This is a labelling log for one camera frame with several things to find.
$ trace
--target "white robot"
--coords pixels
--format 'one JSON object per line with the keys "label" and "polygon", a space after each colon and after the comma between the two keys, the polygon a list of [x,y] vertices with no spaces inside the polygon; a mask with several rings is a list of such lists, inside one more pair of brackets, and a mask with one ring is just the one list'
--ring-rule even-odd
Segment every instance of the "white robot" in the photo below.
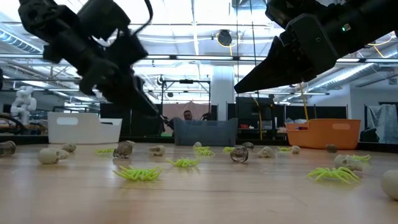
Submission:
{"label": "white robot", "polygon": [[32,93],[33,87],[21,86],[20,90],[17,91],[17,98],[11,105],[11,116],[18,116],[23,125],[29,124],[30,112],[36,110],[37,102],[32,97]]}

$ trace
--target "gray bin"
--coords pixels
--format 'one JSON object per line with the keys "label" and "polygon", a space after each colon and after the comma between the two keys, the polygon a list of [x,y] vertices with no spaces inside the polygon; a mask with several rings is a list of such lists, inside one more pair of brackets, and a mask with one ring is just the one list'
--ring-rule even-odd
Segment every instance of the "gray bin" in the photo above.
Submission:
{"label": "gray bin", "polygon": [[229,121],[183,121],[174,118],[174,139],[177,146],[235,146],[238,119]]}

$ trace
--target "orange plastic basket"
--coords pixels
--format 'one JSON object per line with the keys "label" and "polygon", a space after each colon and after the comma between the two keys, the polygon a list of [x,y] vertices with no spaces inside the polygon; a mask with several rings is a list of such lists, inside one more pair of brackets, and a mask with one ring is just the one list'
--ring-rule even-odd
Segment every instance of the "orange plastic basket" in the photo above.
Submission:
{"label": "orange plastic basket", "polygon": [[334,144],[338,149],[355,149],[360,126],[357,119],[311,119],[307,124],[286,123],[286,130],[292,146],[324,149]]}

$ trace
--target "white bin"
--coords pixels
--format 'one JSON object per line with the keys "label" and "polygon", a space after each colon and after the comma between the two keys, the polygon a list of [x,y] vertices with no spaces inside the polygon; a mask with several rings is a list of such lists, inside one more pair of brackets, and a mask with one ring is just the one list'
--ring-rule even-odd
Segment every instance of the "white bin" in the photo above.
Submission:
{"label": "white bin", "polygon": [[104,144],[119,142],[122,119],[103,119],[95,113],[49,112],[49,143]]}

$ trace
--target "table surface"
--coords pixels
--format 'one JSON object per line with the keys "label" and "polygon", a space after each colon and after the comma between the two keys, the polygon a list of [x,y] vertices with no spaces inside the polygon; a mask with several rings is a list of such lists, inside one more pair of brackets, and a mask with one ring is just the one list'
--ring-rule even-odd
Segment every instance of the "table surface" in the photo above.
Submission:
{"label": "table surface", "polygon": [[[0,223],[397,223],[398,202],[384,195],[380,176],[398,169],[398,155],[372,155],[361,183],[314,182],[306,175],[332,167],[336,154],[303,149],[299,155],[279,152],[276,159],[256,156],[233,163],[220,147],[197,168],[173,167],[166,158],[191,157],[191,147],[165,145],[162,157],[136,144],[130,159],[99,156],[96,149],[116,145],[78,146],[67,160],[40,165],[38,151],[47,145],[19,146],[12,157],[0,157]],[[112,170],[132,164],[161,166],[156,182],[132,182]]]}

